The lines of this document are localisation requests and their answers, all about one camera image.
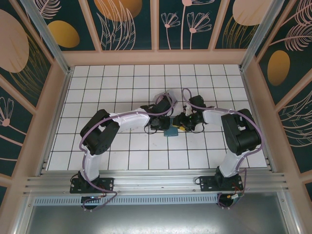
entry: white grid floor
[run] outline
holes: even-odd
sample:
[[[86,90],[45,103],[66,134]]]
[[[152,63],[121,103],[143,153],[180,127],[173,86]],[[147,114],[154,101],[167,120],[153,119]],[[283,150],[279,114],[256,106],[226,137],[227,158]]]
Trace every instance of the white grid floor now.
[[[156,94],[173,89],[183,109],[181,88],[200,94],[207,106],[240,110],[250,106],[237,65],[114,65],[76,66],[63,107],[47,170],[79,170],[83,153],[79,135],[97,112],[121,113],[149,104]],[[143,128],[117,134],[102,156],[101,170],[216,168],[226,154],[224,133],[205,125],[203,133],[164,137]],[[267,167],[264,155],[251,155],[242,167]]]

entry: enclosure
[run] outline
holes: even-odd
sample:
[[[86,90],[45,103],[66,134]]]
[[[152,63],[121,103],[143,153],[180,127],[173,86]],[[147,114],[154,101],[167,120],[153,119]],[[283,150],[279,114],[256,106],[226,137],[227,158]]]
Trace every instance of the enclosure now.
[[[311,15],[311,0],[3,0],[1,233],[310,233]],[[101,156],[118,195],[86,214],[81,199],[99,194],[70,193],[82,128],[168,90],[178,116],[184,88],[261,129],[241,201],[221,209],[195,181],[229,151],[223,127],[141,126]]]

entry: yellow circle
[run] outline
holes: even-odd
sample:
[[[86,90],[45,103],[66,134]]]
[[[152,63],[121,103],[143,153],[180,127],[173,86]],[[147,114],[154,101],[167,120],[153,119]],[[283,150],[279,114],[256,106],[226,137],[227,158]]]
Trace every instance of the yellow circle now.
[[[21,24],[0,9],[0,67],[8,72],[20,72],[27,64],[29,45]]]
[[[94,0],[98,10],[106,18],[113,21],[126,21],[127,17],[122,17],[124,14],[120,4],[124,10],[128,9],[132,17],[136,17],[142,9],[142,0]]]
[[[61,20],[56,20],[48,24],[55,41],[58,45],[73,48],[80,42],[79,35],[76,29],[69,23]]]
[[[261,23],[272,0],[235,0],[233,5],[234,20],[244,26]]]
[[[283,83],[288,75],[290,65],[291,61],[286,52],[282,50],[275,51],[272,54],[268,64],[269,82],[274,86],[278,86]]]

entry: wall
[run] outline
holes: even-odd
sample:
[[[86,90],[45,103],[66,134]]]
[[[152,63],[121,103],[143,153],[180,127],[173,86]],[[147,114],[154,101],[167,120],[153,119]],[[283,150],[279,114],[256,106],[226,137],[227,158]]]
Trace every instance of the wall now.
[[[312,1],[290,0],[247,69],[267,144],[312,232]]]
[[[238,64],[272,0],[34,2],[70,65]]]
[[[8,233],[40,164],[64,73],[15,1],[1,1],[0,31],[0,232]]]

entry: metal base plate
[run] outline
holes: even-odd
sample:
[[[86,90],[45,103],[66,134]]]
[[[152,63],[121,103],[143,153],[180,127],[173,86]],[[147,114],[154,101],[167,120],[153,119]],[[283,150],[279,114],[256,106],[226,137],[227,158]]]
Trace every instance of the metal base plate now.
[[[112,191],[114,188],[114,178],[99,178],[98,179],[98,187],[103,187],[106,190]],[[81,180],[79,178],[72,179],[70,191],[71,194],[99,194],[102,191],[89,186],[89,188],[85,189],[81,186]]]
[[[216,182],[215,176],[200,176],[199,178],[200,190],[202,192],[220,192],[220,191],[235,191],[235,186],[220,188]],[[235,185],[243,190],[242,178],[238,176],[238,181]]]

